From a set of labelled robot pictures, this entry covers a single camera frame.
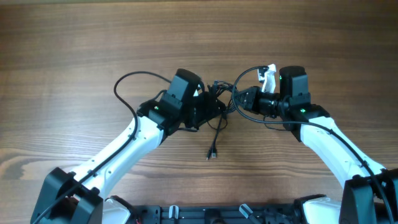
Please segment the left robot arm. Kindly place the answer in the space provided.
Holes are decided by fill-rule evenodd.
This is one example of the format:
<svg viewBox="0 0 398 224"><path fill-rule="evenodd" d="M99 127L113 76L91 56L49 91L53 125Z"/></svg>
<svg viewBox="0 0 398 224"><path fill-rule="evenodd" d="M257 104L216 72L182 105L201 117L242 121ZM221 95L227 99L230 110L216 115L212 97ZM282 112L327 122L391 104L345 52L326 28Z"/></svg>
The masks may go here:
<svg viewBox="0 0 398 224"><path fill-rule="evenodd" d="M128 127L97 155L65 172L57 167L45 178L31 223L130 223L132 207L110 191L147 153L184 125L197 131L226 106L199 76L179 68L170 86L133 111Z"/></svg>

